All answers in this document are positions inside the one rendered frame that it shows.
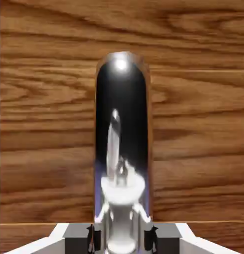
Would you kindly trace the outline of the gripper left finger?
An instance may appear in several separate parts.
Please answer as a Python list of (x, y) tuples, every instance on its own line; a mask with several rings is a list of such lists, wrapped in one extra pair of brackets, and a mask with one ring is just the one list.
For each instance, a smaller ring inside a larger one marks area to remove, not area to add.
[(4, 254), (96, 254), (101, 232), (90, 223), (58, 223), (51, 234)]

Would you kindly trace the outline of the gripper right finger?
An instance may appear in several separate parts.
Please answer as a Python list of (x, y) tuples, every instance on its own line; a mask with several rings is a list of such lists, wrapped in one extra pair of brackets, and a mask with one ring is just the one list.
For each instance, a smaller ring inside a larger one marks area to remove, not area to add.
[(195, 236), (186, 223), (154, 223), (144, 232), (144, 254), (241, 254)]

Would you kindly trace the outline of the curved shiny metal handle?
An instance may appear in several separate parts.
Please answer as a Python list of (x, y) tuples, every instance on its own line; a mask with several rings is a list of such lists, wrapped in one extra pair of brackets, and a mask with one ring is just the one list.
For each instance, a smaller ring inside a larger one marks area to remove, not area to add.
[(151, 254), (154, 230), (146, 65), (108, 54), (95, 79), (94, 254)]

